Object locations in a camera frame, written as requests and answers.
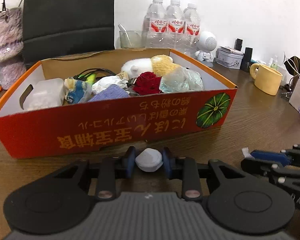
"white wall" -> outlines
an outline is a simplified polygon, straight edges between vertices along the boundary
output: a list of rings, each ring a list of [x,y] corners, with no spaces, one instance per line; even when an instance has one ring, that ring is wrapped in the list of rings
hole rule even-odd
[[[20,0],[6,0],[6,7],[17,6]],[[127,29],[139,30],[152,0],[115,0],[115,40],[118,23]],[[170,0],[163,0],[168,6]],[[203,30],[213,32],[218,45],[233,46],[243,39],[244,47],[253,48],[253,59],[268,61],[274,55],[283,60],[300,57],[300,0],[181,0],[182,9],[196,3]]]

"bottle label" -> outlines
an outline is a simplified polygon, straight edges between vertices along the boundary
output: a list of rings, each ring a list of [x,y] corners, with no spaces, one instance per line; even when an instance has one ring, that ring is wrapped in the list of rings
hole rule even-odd
[[[168,32],[169,33],[183,33],[185,28],[185,21],[180,19],[169,19]]]
[[[149,31],[155,33],[165,33],[167,31],[168,21],[164,19],[150,19]]]
[[[200,31],[200,25],[196,25],[192,22],[186,22],[185,34],[197,36]]]

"mug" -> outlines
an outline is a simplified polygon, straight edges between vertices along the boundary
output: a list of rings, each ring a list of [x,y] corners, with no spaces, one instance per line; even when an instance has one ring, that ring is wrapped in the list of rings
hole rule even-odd
[[[255,80],[254,85],[263,92],[275,96],[279,89],[282,74],[266,65],[254,63],[250,67],[250,75]]]

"red cardboard box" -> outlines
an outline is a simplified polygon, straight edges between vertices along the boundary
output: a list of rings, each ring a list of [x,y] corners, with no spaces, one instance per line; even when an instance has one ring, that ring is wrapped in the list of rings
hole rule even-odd
[[[103,67],[119,73],[128,60],[169,55],[201,74],[204,91],[155,94],[25,112],[37,82]],[[156,140],[221,126],[237,86],[173,49],[119,49],[37,62],[0,99],[0,140],[14,158],[96,151],[104,146]]]

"white and yellow plush toy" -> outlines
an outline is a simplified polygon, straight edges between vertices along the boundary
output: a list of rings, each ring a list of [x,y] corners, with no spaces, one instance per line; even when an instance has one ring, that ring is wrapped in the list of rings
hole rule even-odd
[[[152,58],[138,58],[126,62],[121,71],[128,73],[129,79],[136,78],[144,72],[153,72],[158,77],[170,73],[180,65],[174,64],[172,57],[157,55]]]

